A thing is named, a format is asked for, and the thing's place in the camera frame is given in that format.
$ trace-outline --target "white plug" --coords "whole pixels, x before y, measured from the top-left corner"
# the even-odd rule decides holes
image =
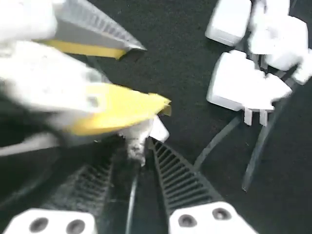
[[[295,17],[286,16],[279,21],[279,34],[273,40],[275,49],[267,54],[265,61],[269,66],[287,71],[300,63],[308,50],[308,27]]]
[[[292,75],[292,78],[304,85],[312,76],[312,50],[309,49],[308,53],[303,57],[302,62],[299,64],[297,70]]]
[[[253,31],[265,17],[287,16],[290,10],[290,0],[256,0],[250,17],[249,28]]]
[[[206,98],[234,111],[245,110],[248,125],[252,124],[253,112],[260,112],[260,122],[266,125],[267,112],[274,110],[272,102],[290,93],[290,87],[277,76],[265,77],[256,70],[245,53],[231,51],[223,53],[217,62]]]
[[[206,37],[236,45],[245,35],[251,11],[250,0],[219,0],[206,30]]]

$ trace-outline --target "white plastic connector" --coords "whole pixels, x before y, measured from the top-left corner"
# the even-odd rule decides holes
[[[278,70],[287,71],[300,63],[308,51],[307,24],[287,16],[279,21],[275,49],[266,55],[266,63]]]
[[[0,43],[52,38],[57,20],[51,0],[0,1]]]
[[[272,102],[286,97],[291,88],[272,74],[254,68],[254,62],[240,51],[223,53],[215,66],[207,93],[207,101],[234,110],[245,110],[245,123],[252,124],[253,112],[260,112],[266,125]]]
[[[91,113],[105,108],[87,92],[88,84],[101,82],[101,74],[43,44],[16,41],[13,54],[0,57],[0,77],[7,95],[29,108]]]
[[[226,202],[214,202],[173,212],[169,219],[170,234],[257,234]]]
[[[233,111],[243,109],[246,86],[254,74],[254,62],[240,51],[223,53],[215,65],[207,101]]]
[[[206,37],[236,45],[245,35],[251,11],[250,0],[219,0],[206,30]]]
[[[3,234],[97,234],[91,214],[29,209],[15,216]]]
[[[250,17],[250,29],[253,31],[265,17],[287,16],[290,10],[290,0],[256,0]]]
[[[303,57],[297,70],[292,75],[292,78],[299,84],[304,85],[312,76],[312,50]]]
[[[166,129],[165,125],[158,116],[154,117],[153,128],[150,133],[150,137],[161,142],[165,142],[169,137],[169,131]]]

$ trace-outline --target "black surface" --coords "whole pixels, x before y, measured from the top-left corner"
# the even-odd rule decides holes
[[[229,50],[204,37],[216,0],[91,2],[148,49],[136,63],[99,59],[104,72],[114,83],[159,93],[173,101],[172,117],[162,119],[171,134],[168,144],[193,162],[235,115],[205,100],[215,62],[222,52]],[[298,0],[293,15],[307,22],[311,29],[311,11],[309,0]],[[241,180],[259,126],[236,129],[232,137],[214,150],[213,158],[203,165],[203,172],[214,187],[261,234],[311,232],[311,92],[312,81],[292,98],[275,127],[259,173],[247,194],[240,188]],[[44,166],[47,156],[41,156],[36,158],[36,166]],[[21,173],[31,171],[33,160],[29,159],[27,164],[10,161],[6,164],[7,171],[13,177],[21,177]],[[161,211],[151,202],[156,199],[156,189],[151,187],[156,180],[150,170],[143,173],[139,181],[137,200],[140,202],[135,210],[134,230],[135,233],[162,233],[166,228],[156,225],[161,220]],[[1,175],[1,186],[6,188],[10,183],[8,180],[12,179],[5,178],[7,174]],[[124,207],[120,209],[121,217],[126,214],[127,205]]]

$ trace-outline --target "black cord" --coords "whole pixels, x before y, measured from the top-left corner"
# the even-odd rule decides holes
[[[293,80],[293,78],[288,78],[285,83],[292,88],[292,93],[295,93],[299,85]],[[277,104],[275,111],[272,113],[272,119],[268,122],[267,126],[262,127],[256,145],[253,149],[253,153],[251,155],[250,162],[247,166],[243,183],[242,189],[247,192],[254,177],[255,171],[259,166],[261,161],[262,152],[268,142],[270,135],[272,134],[272,130],[279,119],[281,113],[285,109],[286,105],[289,103],[291,96],[280,100]]]
[[[134,163],[135,163],[135,166],[134,166],[135,176],[132,180],[132,185],[131,185],[125,234],[131,234],[133,212],[134,212],[136,193],[137,193],[137,184],[138,184],[138,178],[139,178],[140,169],[141,169],[141,164],[139,161],[135,161]]]
[[[228,123],[214,138],[209,142],[206,148],[200,153],[194,163],[195,170],[199,170],[201,164],[208,157],[210,152],[241,123],[241,116],[236,116]]]

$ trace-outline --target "yellow blade cover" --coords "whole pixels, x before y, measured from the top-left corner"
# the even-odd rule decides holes
[[[144,94],[115,84],[94,84],[87,93],[97,94],[105,111],[76,121],[70,131],[76,135],[97,135],[132,126],[166,109],[170,100],[157,94]]]

